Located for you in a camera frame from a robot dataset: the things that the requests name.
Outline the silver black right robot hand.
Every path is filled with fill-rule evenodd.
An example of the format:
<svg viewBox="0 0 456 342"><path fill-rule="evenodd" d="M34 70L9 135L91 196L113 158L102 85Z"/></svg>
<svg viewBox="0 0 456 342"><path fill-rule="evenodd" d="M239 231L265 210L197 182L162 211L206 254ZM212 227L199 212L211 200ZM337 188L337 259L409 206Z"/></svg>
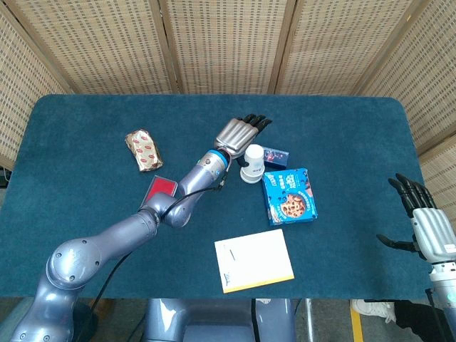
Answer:
<svg viewBox="0 0 456 342"><path fill-rule="evenodd" d="M430 264L455 260L455 233L445 212L439 209L430 191L419 182L397 173L388 183L399 194L413 226L411 242L394 241L379 234L378 240L391 249L417 253Z"/></svg>

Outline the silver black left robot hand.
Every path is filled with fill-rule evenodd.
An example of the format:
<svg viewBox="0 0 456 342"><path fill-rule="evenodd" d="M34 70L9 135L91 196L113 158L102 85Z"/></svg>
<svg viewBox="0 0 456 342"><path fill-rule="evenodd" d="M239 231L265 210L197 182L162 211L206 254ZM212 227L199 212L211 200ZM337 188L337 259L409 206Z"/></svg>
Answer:
<svg viewBox="0 0 456 342"><path fill-rule="evenodd" d="M231 119L214 140L214 148L225 154L229 161L236 160L246 167L245 152L256 136L270 123L265 115L249 114L244 118Z"/></svg>

